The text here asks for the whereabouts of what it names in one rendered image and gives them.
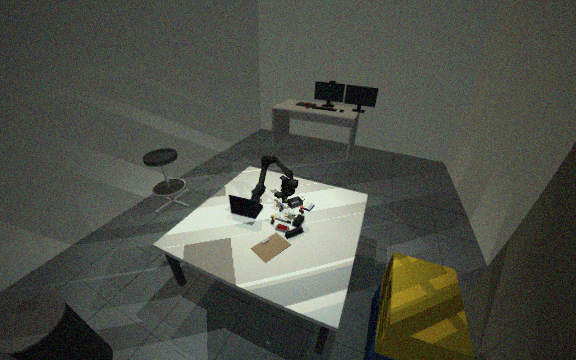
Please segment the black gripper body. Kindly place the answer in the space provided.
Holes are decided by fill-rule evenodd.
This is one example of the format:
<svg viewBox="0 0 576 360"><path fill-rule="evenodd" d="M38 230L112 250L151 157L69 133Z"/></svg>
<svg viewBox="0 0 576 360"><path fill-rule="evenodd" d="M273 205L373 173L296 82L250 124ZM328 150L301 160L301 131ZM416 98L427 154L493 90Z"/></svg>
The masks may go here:
<svg viewBox="0 0 576 360"><path fill-rule="evenodd" d="M282 198L283 196L285 196L284 189L286 189L286 187L289 188L289 185L288 185L288 186L283 186L283 185L281 185L281 187L282 187L282 189L281 189L282 192L276 192L276 193L274 193L274 196L277 197L278 199L280 199L280 198Z"/></svg>

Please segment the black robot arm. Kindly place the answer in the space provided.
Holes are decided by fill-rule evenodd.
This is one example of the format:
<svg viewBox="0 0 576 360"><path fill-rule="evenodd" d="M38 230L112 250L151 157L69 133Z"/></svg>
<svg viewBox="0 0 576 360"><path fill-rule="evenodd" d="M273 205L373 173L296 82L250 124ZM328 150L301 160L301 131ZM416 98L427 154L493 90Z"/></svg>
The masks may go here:
<svg viewBox="0 0 576 360"><path fill-rule="evenodd" d="M286 187L286 189L284 189L284 193L286 193L286 195L292 196L295 193L295 189L298 187L298 180L293 179L293 172L288 169L287 167L285 167L279 160L277 157L275 156L263 156L261 158L261 172L260 172L260 177L259 177L259 182L256 185L255 189L253 189L251 191L251 199L250 200L254 200L256 202L259 203L260 201L260 197L262 196L262 194L265 192L266 186L264 186L264 181L265 181L265 177L266 177L266 172L267 172L267 168L270 164L272 163L276 163L283 171L283 173L287 176L281 176L280 179L282 179L282 185L283 186L288 186L289 188ZM291 189L295 188L295 189Z"/></svg>

